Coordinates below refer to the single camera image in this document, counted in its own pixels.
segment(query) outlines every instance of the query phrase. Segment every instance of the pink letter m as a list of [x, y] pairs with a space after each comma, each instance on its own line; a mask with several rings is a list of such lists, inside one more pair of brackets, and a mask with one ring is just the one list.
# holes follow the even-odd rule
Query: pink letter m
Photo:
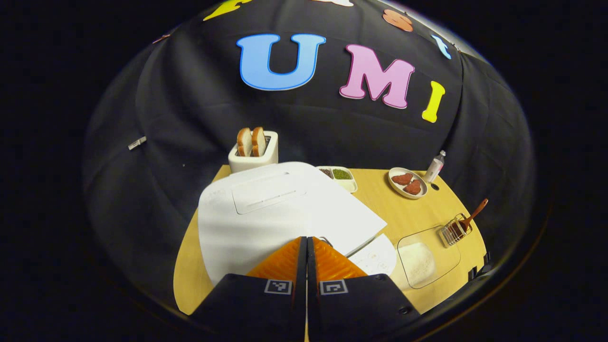
[[350, 75], [345, 86], [340, 88], [340, 95], [349, 99], [363, 99], [363, 78], [367, 81], [367, 89], [372, 100], [377, 100], [390, 85], [389, 93], [382, 101], [391, 107], [404, 109], [407, 107], [407, 85], [414, 67], [404, 60], [394, 60], [391, 65], [382, 70], [382, 66], [374, 51], [369, 47], [349, 44], [346, 50], [352, 55]]

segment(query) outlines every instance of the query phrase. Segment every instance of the green beans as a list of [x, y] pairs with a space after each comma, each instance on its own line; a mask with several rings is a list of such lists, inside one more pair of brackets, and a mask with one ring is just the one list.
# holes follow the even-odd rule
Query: green beans
[[337, 170], [337, 169], [334, 169], [334, 177], [337, 180], [350, 180], [350, 179], [352, 179], [350, 177], [350, 175], [348, 174], [348, 172], [346, 172], [344, 170]]

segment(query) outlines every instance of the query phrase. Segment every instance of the letter u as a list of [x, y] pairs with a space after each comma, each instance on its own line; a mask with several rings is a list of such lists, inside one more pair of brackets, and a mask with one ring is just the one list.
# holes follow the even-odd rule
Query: letter u
[[262, 34], [241, 38], [237, 45], [241, 48], [241, 78], [252, 88], [260, 90], [289, 90], [303, 86], [314, 75], [319, 45], [325, 44], [325, 37], [301, 33], [291, 36], [298, 43], [298, 62], [295, 69], [287, 74], [277, 74], [270, 70], [272, 45], [281, 38], [278, 35]]

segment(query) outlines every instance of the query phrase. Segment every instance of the sectioned dish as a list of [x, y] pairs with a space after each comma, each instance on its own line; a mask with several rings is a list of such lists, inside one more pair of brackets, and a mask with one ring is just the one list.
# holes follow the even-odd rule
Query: sectioned dish
[[[353, 174], [346, 167], [341, 167], [341, 166], [317, 166], [317, 169], [319, 169], [321, 172], [325, 173], [326, 175], [327, 175], [327, 173], [324, 172], [323, 170], [329, 170], [329, 172], [330, 172], [331, 175], [328, 175], [328, 177], [330, 177], [332, 180], [334, 180], [334, 182], [340, 184], [344, 189], [346, 189], [346, 191], [350, 192], [351, 194], [353, 192], [357, 191], [357, 189], [358, 189], [357, 182], [354, 180]], [[337, 171], [338, 173], [340, 173], [340, 171], [346, 172], [346, 174], [348, 175], [348, 177], [350, 177], [350, 179], [349, 180], [340, 180], [340, 179], [337, 179], [335, 171]]]

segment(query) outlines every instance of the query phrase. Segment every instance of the letter i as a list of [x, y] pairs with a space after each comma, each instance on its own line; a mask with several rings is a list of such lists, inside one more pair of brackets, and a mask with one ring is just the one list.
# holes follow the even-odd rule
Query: letter i
[[446, 93], [446, 89], [435, 81], [430, 82], [430, 87], [433, 91], [430, 94], [429, 105], [426, 107], [426, 110], [422, 112], [422, 118], [428, 122], [434, 123], [437, 121], [437, 110], [439, 109], [441, 97]]

